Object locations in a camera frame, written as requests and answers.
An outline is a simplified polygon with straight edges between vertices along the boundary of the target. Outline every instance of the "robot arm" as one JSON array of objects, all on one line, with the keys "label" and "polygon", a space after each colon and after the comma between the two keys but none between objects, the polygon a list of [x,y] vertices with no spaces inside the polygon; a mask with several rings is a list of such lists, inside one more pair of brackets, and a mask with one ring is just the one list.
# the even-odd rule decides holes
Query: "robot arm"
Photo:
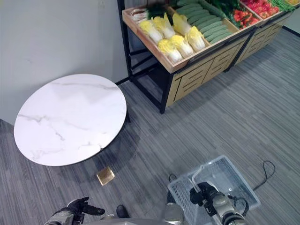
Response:
[{"label": "robot arm", "polygon": [[67,207],[55,212],[45,225],[78,225],[83,223],[84,213],[101,216],[104,209],[88,205],[89,197],[70,202]]},{"label": "robot arm", "polygon": [[215,187],[202,182],[198,184],[200,192],[190,190],[190,200],[193,204],[204,206],[209,216],[217,215],[222,225],[247,225],[245,218],[232,205],[228,196],[218,192]]}]

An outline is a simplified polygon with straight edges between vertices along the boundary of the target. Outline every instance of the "black metal frame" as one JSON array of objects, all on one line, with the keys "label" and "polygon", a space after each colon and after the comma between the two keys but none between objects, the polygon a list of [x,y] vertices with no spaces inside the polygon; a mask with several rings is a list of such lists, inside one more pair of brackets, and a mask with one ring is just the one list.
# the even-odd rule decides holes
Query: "black metal frame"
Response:
[{"label": "black metal frame", "polygon": [[[177,70],[174,73],[169,73],[161,64],[160,62],[157,62],[145,69],[142,69],[139,72],[134,73],[133,71],[135,69],[137,69],[139,66],[143,65],[145,62],[149,61],[152,58],[155,58],[153,56],[153,54],[151,52],[148,51],[148,49],[141,49],[141,50],[137,50],[134,52],[130,52],[130,47],[129,47],[129,37],[128,37],[128,28],[127,25],[123,22],[122,19],[122,11],[125,9],[125,2],[124,0],[117,0],[118,1],[118,9],[119,9],[119,17],[120,17],[120,24],[121,24],[121,30],[122,30],[122,37],[123,37],[123,45],[124,45],[124,51],[125,51],[125,57],[126,57],[126,64],[127,64],[127,71],[128,71],[128,77],[129,80],[131,82],[133,82],[139,89],[141,92],[143,92],[144,95],[146,95],[146,97],[159,109],[159,112],[161,114],[165,113],[165,108],[166,108],[166,103],[167,103],[167,99],[168,99],[168,95],[170,92],[170,88],[171,88],[171,84],[172,84],[172,80],[175,74],[180,73],[183,70],[186,70],[188,67],[190,67],[191,65],[198,63],[199,61],[201,61],[202,59],[214,54],[215,52],[219,51],[221,48],[230,45],[231,43],[237,41],[238,39],[241,39],[242,37],[249,35],[248,38],[246,39],[245,43],[243,44],[243,46],[241,47],[241,49],[239,50],[239,52],[237,53],[237,55],[235,56],[235,58],[233,59],[233,61],[231,62],[231,64],[229,65],[229,67],[225,70],[225,72],[229,71],[230,68],[232,68],[234,66],[234,64],[236,63],[236,61],[238,60],[238,58],[240,57],[240,55],[242,54],[242,52],[244,51],[244,49],[246,48],[249,40],[251,39],[251,37],[254,35],[255,31],[257,30],[257,27],[253,27],[252,29],[247,29],[244,32],[239,33],[236,36],[233,36],[231,39],[222,42],[212,48],[210,48],[209,50],[207,50],[204,54],[201,54],[199,56],[196,56],[194,59],[190,59],[190,61],[188,62],[188,64]],[[269,22],[267,22],[266,24],[271,23],[272,21],[284,16],[283,15],[278,15],[278,17],[270,20]],[[146,53],[149,52],[150,56],[146,57],[145,59],[139,61],[138,63],[136,63],[135,65],[131,65],[131,57],[134,55],[138,55],[141,53]],[[155,76],[155,73],[151,74],[151,71],[155,71],[155,69],[159,68],[160,74],[159,76]],[[155,98],[148,90],[146,87],[144,87],[139,81],[138,79],[144,75],[148,75],[163,91],[162,94],[162,98],[161,100],[157,100],[157,98]]]}]

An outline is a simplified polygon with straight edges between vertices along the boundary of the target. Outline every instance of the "white basket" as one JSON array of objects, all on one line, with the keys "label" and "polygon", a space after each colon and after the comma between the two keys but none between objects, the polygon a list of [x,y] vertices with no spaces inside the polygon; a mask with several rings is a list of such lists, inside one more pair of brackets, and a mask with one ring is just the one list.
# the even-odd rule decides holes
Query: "white basket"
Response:
[{"label": "white basket", "polygon": [[[205,208],[192,204],[189,199],[189,191],[193,188],[189,179],[192,178],[199,168],[200,167],[197,167],[192,172],[180,176],[170,183],[168,188],[176,203],[183,208],[185,218],[189,225],[212,225],[215,223],[207,214]],[[204,168],[195,177],[195,182],[201,183],[204,181],[211,182],[218,191],[224,194],[245,198],[248,201],[249,210],[260,205],[256,194],[226,156],[219,156],[204,165]],[[236,206],[240,213],[245,209],[245,205],[242,203],[243,201],[240,201]]]}]

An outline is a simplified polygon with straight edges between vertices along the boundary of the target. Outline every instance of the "white marble tabletop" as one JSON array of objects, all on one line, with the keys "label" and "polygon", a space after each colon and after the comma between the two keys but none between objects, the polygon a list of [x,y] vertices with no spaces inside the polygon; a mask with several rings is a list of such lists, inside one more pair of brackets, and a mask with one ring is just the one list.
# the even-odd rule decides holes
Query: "white marble tabletop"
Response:
[{"label": "white marble tabletop", "polygon": [[122,91],[98,75],[54,80],[24,103],[15,121],[15,142],[31,161],[51,166],[88,159],[119,133],[126,116]]}]

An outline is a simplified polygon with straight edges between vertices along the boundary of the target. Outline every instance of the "gold object on floor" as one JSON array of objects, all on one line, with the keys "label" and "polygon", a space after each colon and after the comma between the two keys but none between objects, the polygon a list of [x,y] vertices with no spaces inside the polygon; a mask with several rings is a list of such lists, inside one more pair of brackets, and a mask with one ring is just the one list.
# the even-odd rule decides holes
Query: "gold object on floor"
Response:
[{"label": "gold object on floor", "polygon": [[114,179],[114,174],[111,168],[108,166],[97,173],[97,177],[101,185],[105,185]]}]

